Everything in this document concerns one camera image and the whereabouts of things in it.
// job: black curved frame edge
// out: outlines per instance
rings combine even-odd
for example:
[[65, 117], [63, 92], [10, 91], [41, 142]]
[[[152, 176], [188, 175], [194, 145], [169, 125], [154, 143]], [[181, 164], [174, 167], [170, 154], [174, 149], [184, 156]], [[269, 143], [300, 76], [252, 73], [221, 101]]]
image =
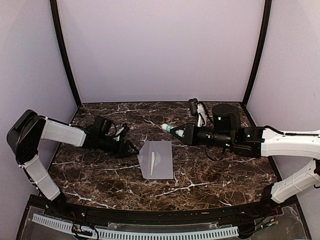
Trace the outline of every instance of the black curved frame edge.
[[259, 65], [260, 65], [260, 60], [261, 60], [264, 45], [265, 45], [267, 30], [268, 30], [271, 5], [272, 5], [272, 0], [265, 0], [259, 40], [258, 40], [258, 44], [257, 44], [256, 51], [255, 51], [255, 56], [254, 56], [254, 60], [253, 60], [253, 64], [252, 64], [252, 69], [251, 69], [249, 81], [246, 86], [246, 90], [245, 90], [244, 97], [242, 100], [242, 105], [245, 108], [247, 107], [247, 104], [248, 104], [248, 101], [249, 101], [249, 98], [250, 98], [250, 95], [253, 90], [255, 80], [257, 77], [257, 73], [258, 73], [258, 69], [259, 69]]
[[60, 49], [60, 54], [64, 66], [64, 70], [66, 73], [66, 77], [68, 79], [71, 92], [75, 101], [76, 106], [79, 108], [82, 103], [81, 99], [79, 96], [79, 92], [76, 86], [76, 82], [71, 70], [68, 54], [67, 54], [67, 49], [64, 41], [64, 36], [61, 28], [61, 23], [60, 23], [60, 18], [59, 18], [59, 9], [58, 9], [58, 4], [57, 0], [50, 0], [50, 5], [51, 5], [51, 13], [52, 13], [52, 19], [53, 19], [53, 24], [54, 24], [54, 29], [55, 29], [55, 34], [56, 34], [56, 39], [59, 45]]
[[[285, 202], [279, 204], [280, 212], [282, 208], [295, 204], [300, 215], [307, 239], [311, 239], [311, 235], [307, 226], [306, 219], [302, 212], [301, 206], [296, 196], [288, 198]], [[50, 208], [46, 208], [47, 202], [41, 196], [31, 194], [28, 203], [24, 209], [22, 220], [16, 236], [16, 240], [21, 240], [25, 221], [30, 207], [36, 207], [44, 210], [44, 214], [61, 218]], [[133, 211], [133, 210], [116, 210], [107, 208], [90, 207], [67, 203], [70, 209], [76, 215], [76, 218], [87, 223], [105, 226], [109, 223], [118, 224], [135, 224], [135, 225], [189, 225], [202, 223], [218, 222], [220, 226], [232, 225], [240, 228], [250, 228], [255, 225], [254, 220], [257, 217], [250, 217], [241, 212], [260, 211], [265, 207], [265, 203], [253, 202], [238, 206], [228, 206], [223, 208], [211, 208], [204, 210], [190, 211]]]

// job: small bottle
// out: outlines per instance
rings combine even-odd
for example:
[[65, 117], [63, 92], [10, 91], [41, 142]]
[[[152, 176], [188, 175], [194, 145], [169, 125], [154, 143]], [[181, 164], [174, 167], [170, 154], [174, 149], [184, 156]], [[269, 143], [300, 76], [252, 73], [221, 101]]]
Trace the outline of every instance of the small bottle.
[[[164, 123], [164, 124], [162, 124], [161, 128], [162, 128], [163, 130], [165, 130], [166, 132], [170, 133], [170, 130], [173, 129], [173, 128], [175, 128], [175, 127]], [[184, 131], [181, 130], [181, 129], [178, 130], [178, 131], [175, 131], [175, 133], [176, 133], [177, 135], [179, 135], [180, 137], [183, 137], [183, 136], [184, 136]]]

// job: white wall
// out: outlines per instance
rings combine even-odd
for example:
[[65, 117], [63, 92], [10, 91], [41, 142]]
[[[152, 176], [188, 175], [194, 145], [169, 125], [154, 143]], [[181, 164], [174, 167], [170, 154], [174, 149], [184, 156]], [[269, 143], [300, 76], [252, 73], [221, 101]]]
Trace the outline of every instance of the white wall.
[[[264, 51], [248, 109], [258, 125], [281, 130], [320, 129], [320, 1], [274, 0]], [[310, 159], [275, 158], [283, 178]], [[298, 199], [313, 239], [320, 239], [320, 191]]]
[[[69, 122], [76, 104], [65, 74], [50, 1], [0, 1], [0, 240], [16, 239], [34, 187], [18, 168], [6, 135], [27, 109]], [[42, 143], [48, 166], [57, 145]]]
[[242, 101], [264, 0], [60, 0], [81, 100]]

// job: marble table surface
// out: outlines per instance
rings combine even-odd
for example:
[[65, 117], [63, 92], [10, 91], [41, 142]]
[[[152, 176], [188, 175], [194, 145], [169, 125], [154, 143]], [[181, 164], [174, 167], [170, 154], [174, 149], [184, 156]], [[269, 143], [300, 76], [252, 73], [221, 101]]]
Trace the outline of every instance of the marble table surface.
[[[211, 111], [217, 102], [207, 102]], [[238, 103], [242, 126], [250, 123]], [[265, 157], [236, 156], [226, 150], [224, 160], [213, 162], [203, 146], [185, 146], [161, 129], [163, 123], [195, 123], [187, 102], [87, 103], [72, 124], [86, 127], [95, 116], [128, 123], [126, 139], [141, 148], [146, 140], [172, 141], [174, 179], [147, 180], [138, 158], [115, 159], [101, 150], [62, 144], [49, 173], [69, 203], [138, 211], [185, 211], [236, 206], [259, 201], [265, 186], [276, 176]], [[210, 149], [212, 156], [220, 148]]]

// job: wire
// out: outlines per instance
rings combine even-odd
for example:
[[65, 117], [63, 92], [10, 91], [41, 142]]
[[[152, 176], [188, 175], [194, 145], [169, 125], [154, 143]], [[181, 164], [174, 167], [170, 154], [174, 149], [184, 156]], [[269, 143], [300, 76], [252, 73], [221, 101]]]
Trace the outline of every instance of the wire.
[[64, 215], [62, 215], [61, 213], [59, 213], [52, 205], [51, 205], [51, 203], [48, 201], [47, 202], [48, 203], [48, 205], [50, 206], [50, 208], [57, 214], [57, 215], [59, 215], [60, 217], [62, 217], [63, 219], [66, 219], [66, 220], [70, 220], [71, 222], [72, 222], [72, 224], [74, 225], [75, 224], [75, 221], [78, 221], [78, 222], [80, 222], [80, 223], [82, 223], [84, 226], [87, 226], [87, 227], [89, 227], [89, 228], [91, 228], [93, 231], [95, 231], [95, 233], [96, 233], [96, 240], [99, 240], [99, 233], [98, 233], [98, 230], [94, 227], [94, 226], [92, 226], [90, 223], [87, 223], [87, 222], [85, 222], [85, 221], [82, 221], [82, 220], [80, 220], [80, 219], [76, 219], [75, 217], [76, 217], [76, 215], [75, 215], [75, 213], [73, 213], [73, 217], [75, 218], [71, 218], [71, 217], [68, 217], [68, 216], [64, 216]]
[[265, 216], [265, 217], [264, 217], [261, 221], [259, 221], [256, 225], [254, 225], [253, 227], [249, 228], [249, 229], [246, 230], [246, 231], [241, 232], [241, 234], [245, 234], [245, 233], [251, 231], [252, 229], [255, 229], [255, 228], [256, 228], [258, 225], [260, 225], [264, 220], [266, 220], [267, 217], [268, 217], [268, 216]]
[[[128, 126], [128, 124], [127, 124], [127, 123], [124, 123], [124, 124], [122, 124], [121, 128], [125, 128], [126, 126]], [[118, 137], [121, 133], [122, 133], [122, 131], [119, 132], [117, 135], [115, 135], [114, 138]]]
[[221, 160], [224, 159], [224, 157], [225, 157], [225, 151], [226, 151], [225, 148], [222, 150], [222, 156], [221, 156], [219, 159], [216, 159], [216, 158], [213, 158], [212, 156], [210, 156], [210, 155], [208, 154], [208, 152], [207, 152], [207, 148], [208, 148], [208, 146], [205, 146], [205, 147], [204, 147], [204, 152], [205, 152], [205, 155], [206, 155], [211, 161], [219, 162], [219, 161], [221, 161]]
[[215, 124], [214, 124], [214, 121], [212, 120], [212, 118], [211, 118], [210, 115], [209, 115], [209, 111], [208, 111], [206, 105], [205, 105], [202, 101], [199, 101], [198, 103], [202, 105], [202, 107], [203, 107], [203, 109], [204, 109], [204, 112], [205, 112], [205, 115], [208, 117], [208, 119], [209, 119], [209, 121], [212, 123], [212, 125], [215, 125]]
[[75, 215], [75, 213], [73, 211], [71, 211], [70, 213], [73, 215], [74, 219], [77, 219], [76, 215]]
[[284, 135], [284, 136], [313, 136], [317, 137], [319, 134], [316, 133], [296, 133], [296, 132], [283, 132], [275, 129], [272, 126], [266, 125], [264, 126], [265, 129], [271, 129], [272, 131], [276, 132], [277, 134]]
[[73, 233], [75, 234], [75, 236], [73, 235], [73, 237], [75, 239], [78, 239], [78, 240], [88, 240], [90, 239], [90, 236], [88, 237], [84, 237], [84, 236], [79, 236], [78, 234], [78, 230], [80, 230], [82, 232], [82, 225], [79, 225], [79, 227], [76, 227], [74, 224], [72, 225], [72, 230], [74, 231]]
[[[254, 233], [256, 233], [256, 232], [258, 232], [258, 231], [260, 231], [260, 230], [262, 230], [262, 229], [264, 229], [264, 228], [271, 227], [272, 225], [269, 226], [269, 224], [273, 223], [273, 222], [275, 221], [275, 219], [277, 219], [277, 217], [279, 216], [279, 210], [278, 210], [278, 208], [274, 208], [273, 210], [276, 212], [275, 218], [272, 218], [272, 219], [270, 219], [268, 222], [262, 224], [262, 223], [268, 218], [268, 216], [265, 216], [265, 217], [264, 217], [261, 221], [259, 221], [256, 225], [254, 225], [253, 227], [251, 227], [251, 228], [249, 228], [248, 230], [243, 231], [243, 232], [241, 232], [241, 233], [239, 233], [239, 234], [241, 234], [241, 235], [252, 235], [252, 234], [254, 234]], [[251, 231], [251, 230], [255, 229], [257, 226], [259, 226], [259, 225], [261, 225], [261, 226], [260, 226], [258, 229], [254, 230], [254, 231]]]
[[111, 123], [112, 123], [112, 125], [114, 126], [114, 134], [113, 134], [113, 135], [111, 135], [111, 136], [107, 136], [107, 137], [115, 138], [115, 137], [116, 137], [116, 135], [117, 135], [117, 132], [118, 132], [118, 130], [117, 130], [117, 126], [116, 126], [116, 124], [115, 124], [115, 122], [114, 122], [114, 121], [112, 121]]
[[89, 151], [89, 153], [88, 153], [89, 156], [92, 157], [92, 158], [96, 158], [96, 156], [95, 156], [96, 150], [97, 150], [96, 148], [94, 148], [93, 150], [90, 149], [90, 151]]
[[252, 214], [249, 214], [249, 213], [240, 212], [239, 214], [247, 215], [247, 216], [252, 217], [252, 218], [259, 218], [259, 217], [262, 216], [262, 213], [260, 213], [259, 215], [252, 215]]
[[285, 135], [285, 133], [284, 133], [283, 131], [279, 131], [279, 130], [275, 129], [275, 128], [272, 127], [272, 126], [265, 125], [264, 128], [265, 128], [265, 129], [271, 129], [272, 131], [276, 132], [277, 134]]
[[199, 113], [199, 116], [201, 117], [201, 119], [202, 119], [202, 121], [203, 121], [203, 123], [202, 123], [202, 126], [203, 126], [204, 124], [206, 124], [205, 118], [204, 118], [204, 116], [202, 116], [201, 113]]

